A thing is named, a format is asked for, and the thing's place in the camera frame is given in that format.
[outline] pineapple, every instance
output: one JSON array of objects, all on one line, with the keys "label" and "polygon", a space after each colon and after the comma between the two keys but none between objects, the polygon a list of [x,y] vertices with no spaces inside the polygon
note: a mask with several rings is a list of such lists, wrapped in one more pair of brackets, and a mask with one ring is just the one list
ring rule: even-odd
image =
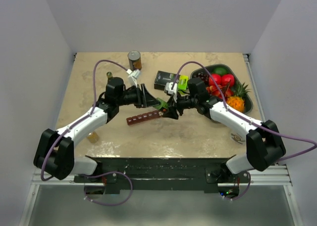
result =
[{"label": "pineapple", "polygon": [[234,108],[235,110],[243,113],[244,111],[244,97],[245,95],[250,92],[250,89],[247,89],[248,85],[245,83],[238,84],[237,89],[234,93],[234,96],[231,96],[227,100],[227,104]]}]

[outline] black tray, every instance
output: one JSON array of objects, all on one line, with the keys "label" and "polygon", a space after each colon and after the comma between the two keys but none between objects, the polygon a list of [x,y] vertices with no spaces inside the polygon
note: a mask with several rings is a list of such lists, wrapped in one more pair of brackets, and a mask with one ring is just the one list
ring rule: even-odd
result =
[{"label": "black tray", "polygon": [[[235,84],[233,87],[231,87],[232,91],[236,90],[237,84],[241,84],[241,82],[238,80],[238,78],[236,77],[236,75],[233,73],[233,71],[226,65],[224,64],[215,64],[215,65],[210,65],[210,66],[206,66],[206,69],[212,74],[212,71],[216,68],[216,67],[223,67],[225,68],[229,74],[232,74],[234,76],[235,79]],[[207,74],[206,71],[202,68],[197,69],[196,71],[193,71],[192,74],[190,75],[190,78],[193,78],[194,75],[197,75],[198,73],[203,73],[203,74]],[[253,109],[253,103],[249,97],[249,95],[247,94],[244,98],[244,114],[249,113],[252,109]]]}]

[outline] beige table surface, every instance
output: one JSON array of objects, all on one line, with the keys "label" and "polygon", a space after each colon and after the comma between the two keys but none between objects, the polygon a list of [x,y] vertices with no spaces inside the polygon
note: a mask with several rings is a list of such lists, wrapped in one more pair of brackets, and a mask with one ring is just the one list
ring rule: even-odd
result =
[{"label": "beige table surface", "polygon": [[[57,128],[63,127],[83,115],[93,103],[92,72],[100,59],[110,59],[129,67],[127,53],[78,53],[68,82],[59,114]],[[238,79],[250,84],[249,75],[240,53],[141,53],[142,75],[138,83],[145,83],[155,97],[168,100],[168,96],[154,89],[158,70],[176,73],[190,60],[207,66],[228,65]],[[199,66],[189,64],[181,74],[188,75]],[[105,91],[106,73],[123,78],[128,85],[127,74],[110,63],[101,63],[96,73],[97,96]],[[250,93],[254,108],[249,116],[261,119],[254,92]],[[159,118],[128,126],[126,118],[149,112],[154,108],[137,109],[133,105],[120,107],[119,114],[108,124],[98,128],[100,139],[92,144],[84,139],[76,148],[76,156],[92,157],[185,157],[226,158],[246,151],[245,145],[229,138],[230,129],[213,123],[196,110],[185,110],[179,120]]]}]

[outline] black bracket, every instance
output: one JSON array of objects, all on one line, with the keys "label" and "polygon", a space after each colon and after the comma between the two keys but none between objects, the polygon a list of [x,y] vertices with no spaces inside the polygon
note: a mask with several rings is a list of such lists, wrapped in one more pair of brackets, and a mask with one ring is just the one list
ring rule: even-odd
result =
[{"label": "black bracket", "polygon": [[[59,134],[51,129],[47,129],[42,133],[33,160],[34,166],[42,168],[45,156],[58,136]],[[57,146],[58,150],[53,150],[49,157],[45,172],[59,180],[63,180],[74,168],[74,142],[70,138],[62,138]]]},{"label": "black bracket", "polygon": [[[231,175],[227,179],[218,179],[213,172],[220,169],[227,159],[212,158],[92,158],[98,163],[94,175],[117,170],[126,174],[135,190],[197,190],[205,193],[219,193],[218,183],[233,182]],[[248,182],[239,174],[241,182]],[[107,175],[106,194],[118,194],[120,190],[129,190],[130,184],[125,177]],[[76,183],[98,182],[101,178],[76,176]]]},{"label": "black bracket", "polygon": [[[279,132],[276,124],[268,120],[263,127]],[[264,171],[286,154],[282,138],[260,128],[247,134],[247,158],[254,169]]]}]

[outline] tin can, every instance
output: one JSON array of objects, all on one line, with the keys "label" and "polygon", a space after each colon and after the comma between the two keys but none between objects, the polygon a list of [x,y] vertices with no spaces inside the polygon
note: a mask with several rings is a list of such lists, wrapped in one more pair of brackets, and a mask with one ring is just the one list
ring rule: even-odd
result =
[{"label": "tin can", "polygon": [[142,69],[142,64],[141,64],[141,54],[138,51],[131,51],[128,54],[129,58],[129,64],[130,64],[130,69],[132,71],[139,69]]}]

